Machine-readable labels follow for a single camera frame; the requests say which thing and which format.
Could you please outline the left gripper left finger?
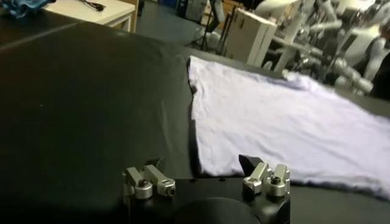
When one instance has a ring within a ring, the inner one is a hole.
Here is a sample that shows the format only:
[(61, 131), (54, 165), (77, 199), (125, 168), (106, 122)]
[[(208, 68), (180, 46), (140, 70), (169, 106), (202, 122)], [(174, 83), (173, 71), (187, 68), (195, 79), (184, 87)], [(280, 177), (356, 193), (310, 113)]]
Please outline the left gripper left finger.
[(128, 167), (122, 172), (122, 198), (130, 200), (148, 200), (154, 194), (163, 197), (173, 197), (176, 191), (176, 181), (167, 177), (165, 157), (147, 160), (139, 169)]

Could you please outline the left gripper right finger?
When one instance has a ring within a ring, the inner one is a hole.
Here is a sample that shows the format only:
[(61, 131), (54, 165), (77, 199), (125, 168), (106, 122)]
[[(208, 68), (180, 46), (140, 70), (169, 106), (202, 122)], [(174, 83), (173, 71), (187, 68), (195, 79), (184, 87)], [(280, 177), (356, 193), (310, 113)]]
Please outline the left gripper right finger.
[(239, 155), (244, 172), (243, 185), (252, 195), (265, 193), (271, 197), (284, 197), (291, 192), (290, 170), (284, 164), (272, 169), (268, 163), (257, 157)]

